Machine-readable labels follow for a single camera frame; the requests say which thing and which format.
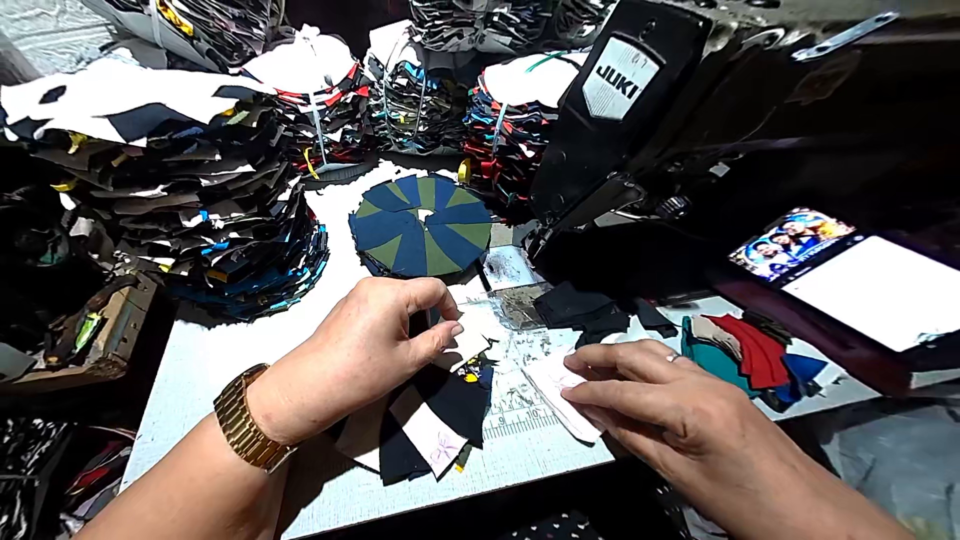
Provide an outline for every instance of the fabric scrap pile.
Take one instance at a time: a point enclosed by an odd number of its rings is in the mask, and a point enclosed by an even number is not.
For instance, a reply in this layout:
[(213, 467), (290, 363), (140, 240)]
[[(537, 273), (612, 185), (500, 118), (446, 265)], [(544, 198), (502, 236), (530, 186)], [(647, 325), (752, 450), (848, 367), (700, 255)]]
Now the fabric scrap pile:
[(553, 14), (557, 37), (573, 46), (593, 43), (616, 0), (561, 0)]
[(367, 119), (371, 80), (338, 37), (301, 30), (247, 62), (243, 75), (276, 90), (295, 144), (297, 173), (319, 180), (326, 171), (364, 160), (371, 146)]
[(791, 343), (786, 329), (755, 313), (747, 312), (743, 319), (705, 315), (684, 318), (681, 352), (751, 398), (784, 412), (822, 390), (814, 379), (827, 367), (823, 360), (787, 353)]
[(467, 88), (455, 81), (450, 66), (428, 65), (410, 21), (371, 31), (370, 41), (370, 116), (380, 150), (459, 154), (467, 136), (461, 121)]
[(361, 260), (375, 276), (444, 276), (486, 253), (491, 217), (452, 180), (432, 174), (376, 185), (348, 219)]
[(576, 348), (600, 343), (612, 333), (627, 330), (630, 315), (619, 311), (615, 301), (599, 292), (584, 292), (563, 282), (534, 301), (534, 309), (549, 329), (583, 331)]
[(337, 450), (385, 485), (431, 473), (439, 480), (451, 466), (462, 473), (470, 450), (483, 448), (493, 381), (484, 351), (491, 344), (469, 321), (461, 323), (456, 348), (330, 431)]
[(213, 71), (263, 52), (283, 18), (281, 0), (84, 0), (117, 28)]
[(118, 428), (90, 427), (103, 449), (94, 455), (66, 490), (60, 509), (60, 536), (72, 538), (120, 492), (120, 481), (127, 469), (136, 433)]
[(433, 51), (517, 54), (535, 45), (548, 0), (411, 0), (417, 35)]
[(499, 213), (526, 208), (560, 100), (585, 61), (587, 53), (554, 52), (491, 65), (470, 91), (464, 118), (464, 153), (474, 161), (470, 182), (503, 204)]
[(62, 422), (0, 420), (0, 538), (34, 538), (44, 494), (70, 438)]
[(271, 88), (102, 59), (4, 86), (0, 107), (7, 137), (70, 175), (55, 188), (94, 209), (119, 251), (211, 314), (284, 310), (323, 270), (324, 227), (291, 173)]

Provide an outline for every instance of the green fabric triangle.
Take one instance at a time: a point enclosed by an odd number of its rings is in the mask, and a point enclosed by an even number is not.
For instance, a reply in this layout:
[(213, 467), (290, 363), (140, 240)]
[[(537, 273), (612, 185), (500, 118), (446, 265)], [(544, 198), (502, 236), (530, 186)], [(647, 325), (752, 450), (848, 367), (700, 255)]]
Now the green fabric triangle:
[(490, 244), (491, 224), (489, 223), (447, 223), (446, 225), (482, 250), (487, 249)]
[(410, 204), (410, 201), (407, 200), (407, 196), (403, 194), (403, 191), (400, 191), (399, 185), (396, 185), (396, 183), (394, 182), (390, 182), (389, 184), (387, 184), (387, 188), (393, 191), (394, 195), (399, 197), (401, 201), (403, 201), (404, 203), (407, 203), (408, 205)]
[(417, 178), (417, 190), (420, 191), (420, 207), (437, 209), (437, 181), (432, 178)]
[(457, 205), (465, 205), (467, 203), (479, 203), (480, 200), (470, 195), (465, 189), (458, 187), (453, 190), (453, 195), (450, 197), (450, 201), (446, 203), (446, 207), (455, 207)]
[(400, 249), (400, 239), (402, 237), (403, 234), (399, 234), (386, 244), (367, 250), (367, 255), (379, 260), (387, 268), (392, 268), (394, 260), (396, 260), (396, 251)]
[(446, 256), (446, 253), (440, 249), (430, 232), (424, 233), (423, 239), (426, 242), (427, 276), (442, 276), (443, 274), (452, 274), (463, 270), (463, 268), (457, 266), (456, 262), (450, 260), (450, 257)]
[(373, 203), (371, 203), (367, 199), (364, 199), (363, 202), (360, 203), (360, 208), (357, 209), (357, 217), (367, 217), (368, 215), (372, 213), (377, 213), (379, 211), (381, 210), (375, 207)]

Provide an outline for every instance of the phone screen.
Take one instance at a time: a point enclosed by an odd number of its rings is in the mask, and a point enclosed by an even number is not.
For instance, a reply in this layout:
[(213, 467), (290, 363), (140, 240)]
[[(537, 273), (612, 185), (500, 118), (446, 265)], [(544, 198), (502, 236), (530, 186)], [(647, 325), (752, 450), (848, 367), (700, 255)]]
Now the phone screen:
[(791, 210), (730, 259), (897, 353), (960, 331), (960, 270), (816, 210)]

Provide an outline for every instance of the white table surface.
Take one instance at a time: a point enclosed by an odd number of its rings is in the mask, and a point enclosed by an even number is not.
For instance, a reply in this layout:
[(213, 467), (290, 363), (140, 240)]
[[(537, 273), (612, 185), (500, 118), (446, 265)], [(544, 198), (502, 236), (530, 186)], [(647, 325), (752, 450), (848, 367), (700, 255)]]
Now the white table surface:
[[(175, 323), (122, 488), (142, 476), (210, 413), (213, 399), (238, 373), (259, 362), (274, 362), (295, 348), (359, 280), (369, 275), (356, 255), (347, 215), (359, 206), (361, 195), (373, 185), (401, 173), (423, 172), (402, 169), (385, 161), (352, 184), (332, 185), (320, 193), (307, 193), (311, 208), (326, 223), (330, 259), (316, 288), (289, 311), (252, 324), (213, 329), (184, 321)], [(531, 390), (519, 371), (525, 362), (568, 349), (579, 333), (547, 329), (511, 331), (499, 324), (479, 280), (451, 290), (461, 311), (478, 321), (475, 324), (483, 325), (484, 331), (491, 334), (488, 337), (496, 335), (501, 340), (488, 356), (499, 359), (493, 400), (495, 403), (499, 400), (504, 406), (495, 405), (500, 414), (492, 412), (489, 422), (485, 423), (484, 449), (470, 454), (463, 473), (451, 471), (439, 481), (426, 476), (385, 487), (376, 473), (354, 465), (334, 451), (329, 441), (322, 437), (310, 441), (293, 459), (280, 517), (282, 538), (302, 538), (613, 460), (603, 442), (591, 447), (576, 441), (549, 413), (544, 414), (545, 407), (533, 404), (530, 409), (517, 412), (506, 405), (514, 398), (524, 403), (537, 398), (529, 393)], [(739, 315), (739, 309), (719, 297), (684, 307), (663, 308), (661, 312), (677, 324), (685, 315)], [(630, 336), (646, 336), (636, 319)], [(679, 337), (663, 341), (680, 349)], [(826, 359), (813, 347), (799, 340), (795, 342), (789, 352)], [(918, 384), (956, 377), (960, 377), (960, 370), (928, 375)], [(774, 412), (759, 400), (755, 403), (772, 419), (781, 420), (878, 396), (832, 362), (818, 382), (825, 388), (822, 395), (803, 400), (785, 414)], [(532, 414), (536, 418), (532, 416), (521, 423), (527, 429), (499, 429), (495, 420), (509, 414)]]

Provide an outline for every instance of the gold wristwatch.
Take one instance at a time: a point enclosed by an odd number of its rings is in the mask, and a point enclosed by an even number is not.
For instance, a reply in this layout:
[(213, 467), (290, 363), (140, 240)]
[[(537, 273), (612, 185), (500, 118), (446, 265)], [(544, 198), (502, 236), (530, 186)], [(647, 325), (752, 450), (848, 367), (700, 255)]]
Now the gold wristwatch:
[(240, 374), (213, 401), (213, 409), (233, 451), (244, 461), (270, 474), (293, 452), (294, 447), (267, 438), (247, 408), (247, 387), (268, 367), (267, 364), (257, 364)]

